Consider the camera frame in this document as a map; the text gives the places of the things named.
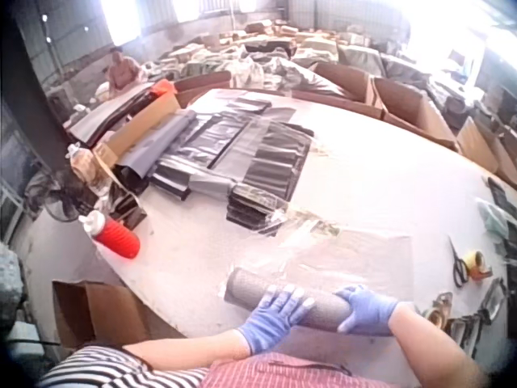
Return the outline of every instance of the scissors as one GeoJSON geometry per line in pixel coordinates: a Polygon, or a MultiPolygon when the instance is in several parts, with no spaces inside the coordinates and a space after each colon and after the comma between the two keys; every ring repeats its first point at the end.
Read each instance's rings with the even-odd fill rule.
{"type": "Polygon", "coordinates": [[[452,278],[454,279],[454,284],[456,285],[456,287],[461,288],[465,283],[469,281],[469,268],[467,267],[467,264],[462,259],[460,259],[460,257],[456,253],[456,249],[454,249],[454,245],[452,245],[452,240],[450,237],[449,242],[451,243],[452,254],[454,255],[452,278]]]}

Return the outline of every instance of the black cable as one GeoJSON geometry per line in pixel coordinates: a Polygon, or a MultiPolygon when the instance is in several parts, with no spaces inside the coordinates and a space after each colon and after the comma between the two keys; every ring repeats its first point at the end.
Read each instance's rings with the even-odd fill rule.
{"type": "Polygon", "coordinates": [[[62,346],[58,342],[39,341],[37,339],[9,339],[6,344],[40,344],[49,346],[62,346]]]}

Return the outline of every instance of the person's left hand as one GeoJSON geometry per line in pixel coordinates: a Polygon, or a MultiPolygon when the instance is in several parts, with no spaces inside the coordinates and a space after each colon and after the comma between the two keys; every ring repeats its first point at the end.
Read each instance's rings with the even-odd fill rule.
{"type": "Polygon", "coordinates": [[[311,297],[301,303],[303,296],[304,290],[294,285],[286,285],[278,297],[276,287],[268,287],[246,323],[237,329],[250,345],[252,356],[277,345],[314,307],[311,297]]]}

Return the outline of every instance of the gray roll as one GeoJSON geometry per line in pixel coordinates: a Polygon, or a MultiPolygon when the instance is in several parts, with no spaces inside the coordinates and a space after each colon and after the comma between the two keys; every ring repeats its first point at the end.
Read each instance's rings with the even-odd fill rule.
{"type": "MultiPolygon", "coordinates": [[[[245,269],[237,268],[226,283],[225,301],[252,311],[260,302],[269,285],[283,288],[287,281],[268,280],[245,269]]],[[[339,324],[352,312],[350,305],[342,298],[320,291],[306,289],[305,298],[313,297],[316,305],[301,321],[301,326],[336,332],[339,324]]]]}

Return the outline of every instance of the black and white striped fabric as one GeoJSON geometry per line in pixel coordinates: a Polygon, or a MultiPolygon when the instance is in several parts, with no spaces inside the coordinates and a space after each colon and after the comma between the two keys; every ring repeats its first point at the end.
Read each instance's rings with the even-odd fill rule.
{"type": "Polygon", "coordinates": [[[196,388],[208,368],[174,372],[153,370],[129,352],[87,346],[48,372],[38,387],[196,388]]]}

